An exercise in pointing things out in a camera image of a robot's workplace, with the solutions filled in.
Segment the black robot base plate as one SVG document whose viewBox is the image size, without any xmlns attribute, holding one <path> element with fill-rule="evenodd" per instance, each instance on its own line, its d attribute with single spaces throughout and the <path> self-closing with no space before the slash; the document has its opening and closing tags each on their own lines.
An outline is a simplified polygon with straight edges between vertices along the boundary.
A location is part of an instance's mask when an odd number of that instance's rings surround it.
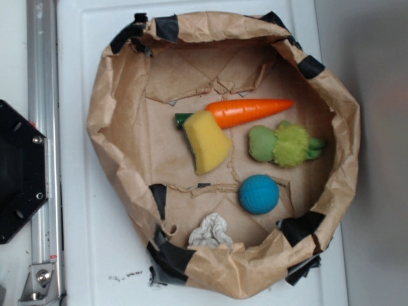
<svg viewBox="0 0 408 306">
<path fill-rule="evenodd" d="M 1 244 L 9 243 L 48 200 L 47 138 L 1 101 Z"/>
</svg>

